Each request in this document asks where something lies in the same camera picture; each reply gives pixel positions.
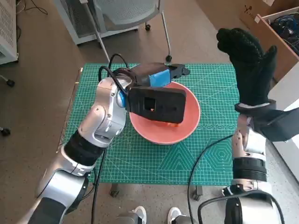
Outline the black gloved right hand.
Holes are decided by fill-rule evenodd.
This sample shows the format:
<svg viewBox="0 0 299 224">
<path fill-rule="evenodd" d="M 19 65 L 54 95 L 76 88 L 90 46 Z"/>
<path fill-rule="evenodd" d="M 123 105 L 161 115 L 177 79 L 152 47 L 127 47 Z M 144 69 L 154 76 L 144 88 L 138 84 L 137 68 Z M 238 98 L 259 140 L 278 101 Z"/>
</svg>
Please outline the black gloved right hand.
<svg viewBox="0 0 299 224">
<path fill-rule="evenodd" d="M 240 28 L 221 28 L 216 38 L 218 49 L 229 56 L 235 69 L 239 102 L 248 106 L 269 103 L 277 47 L 264 51 L 257 38 Z"/>
</svg>

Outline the black left hand blue tape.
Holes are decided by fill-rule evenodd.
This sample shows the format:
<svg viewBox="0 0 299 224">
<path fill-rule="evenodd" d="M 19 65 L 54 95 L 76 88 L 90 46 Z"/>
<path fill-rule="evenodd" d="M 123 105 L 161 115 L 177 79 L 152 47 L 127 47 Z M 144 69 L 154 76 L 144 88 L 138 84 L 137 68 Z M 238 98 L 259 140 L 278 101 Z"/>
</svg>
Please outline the black left hand blue tape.
<svg viewBox="0 0 299 224">
<path fill-rule="evenodd" d="M 137 85 L 147 87 L 164 87 L 173 79 L 190 74 L 184 64 L 142 63 L 130 71 Z"/>
</svg>

